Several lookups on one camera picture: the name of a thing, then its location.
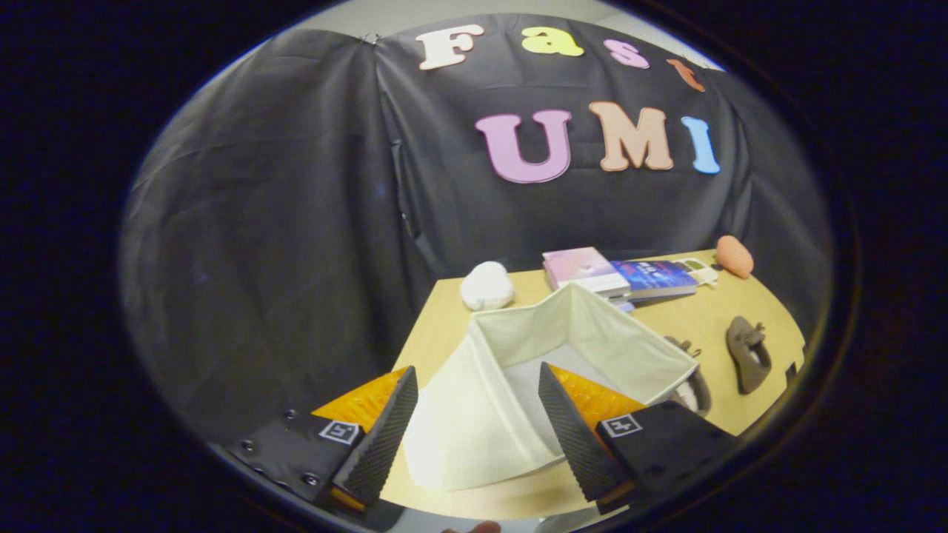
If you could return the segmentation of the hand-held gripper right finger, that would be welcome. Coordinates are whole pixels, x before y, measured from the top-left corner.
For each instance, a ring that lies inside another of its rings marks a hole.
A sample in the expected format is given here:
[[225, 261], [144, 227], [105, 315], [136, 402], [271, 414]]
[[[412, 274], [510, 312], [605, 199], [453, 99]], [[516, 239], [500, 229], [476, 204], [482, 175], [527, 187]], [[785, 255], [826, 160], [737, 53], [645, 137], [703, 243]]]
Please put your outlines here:
[[676, 401], [647, 407], [548, 362], [538, 397], [573, 478], [602, 514], [666, 505], [738, 448], [732, 433]]

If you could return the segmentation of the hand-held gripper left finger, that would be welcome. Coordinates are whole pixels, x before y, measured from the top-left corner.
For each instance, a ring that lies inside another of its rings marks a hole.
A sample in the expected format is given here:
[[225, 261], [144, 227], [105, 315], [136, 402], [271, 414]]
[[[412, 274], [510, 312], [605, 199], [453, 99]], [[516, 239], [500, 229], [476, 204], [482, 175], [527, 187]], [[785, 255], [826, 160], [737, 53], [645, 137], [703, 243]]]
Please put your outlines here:
[[365, 513], [380, 500], [417, 402], [415, 368], [404, 366], [317, 409], [287, 409], [226, 452], [308, 503]]

